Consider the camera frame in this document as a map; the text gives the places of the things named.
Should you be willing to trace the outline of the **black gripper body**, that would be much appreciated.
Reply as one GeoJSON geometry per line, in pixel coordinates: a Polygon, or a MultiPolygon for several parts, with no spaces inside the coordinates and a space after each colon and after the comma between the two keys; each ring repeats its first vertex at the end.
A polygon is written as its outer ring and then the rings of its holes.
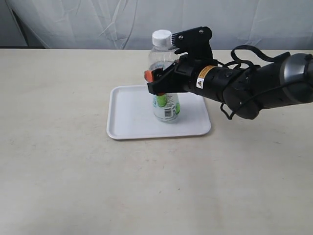
{"type": "Polygon", "coordinates": [[[218,61],[212,58],[194,59],[182,55],[174,69],[174,82],[178,86],[177,93],[192,92],[195,89],[196,77],[206,66],[217,66],[218,61]]]}

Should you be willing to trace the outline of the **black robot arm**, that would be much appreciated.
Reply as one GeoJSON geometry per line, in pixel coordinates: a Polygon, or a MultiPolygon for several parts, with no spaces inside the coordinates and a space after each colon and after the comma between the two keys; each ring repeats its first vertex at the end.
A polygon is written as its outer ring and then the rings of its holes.
{"type": "Polygon", "coordinates": [[[226,105],[232,119],[255,119],[262,109],[313,101],[313,56],[284,53],[266,66],[219,67],[214,59],[181,56],[165,70],[147,70],[151,94],[193,93],[226,105]]]}

